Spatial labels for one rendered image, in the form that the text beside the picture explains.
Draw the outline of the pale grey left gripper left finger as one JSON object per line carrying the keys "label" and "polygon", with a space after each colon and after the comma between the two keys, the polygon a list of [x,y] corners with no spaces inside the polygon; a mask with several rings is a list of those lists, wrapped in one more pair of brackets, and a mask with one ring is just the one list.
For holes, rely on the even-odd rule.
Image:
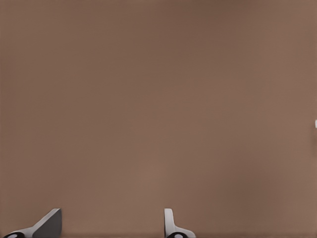
{"label": "pale grey left gripper left finger", "polygon": [[35,225],[6,234],[3,238],[60,238],[62,209],[54,208]]}

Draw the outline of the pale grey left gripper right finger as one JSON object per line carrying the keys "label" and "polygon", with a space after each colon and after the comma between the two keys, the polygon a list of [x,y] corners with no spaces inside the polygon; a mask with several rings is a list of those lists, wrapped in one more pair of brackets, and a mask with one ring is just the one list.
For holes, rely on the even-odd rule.
{"label": "pale grey left gripper right finger", "polygon": [[174,222],[173,210],[164,209],[164,238],[196,238],[194,232],[176,226]]}

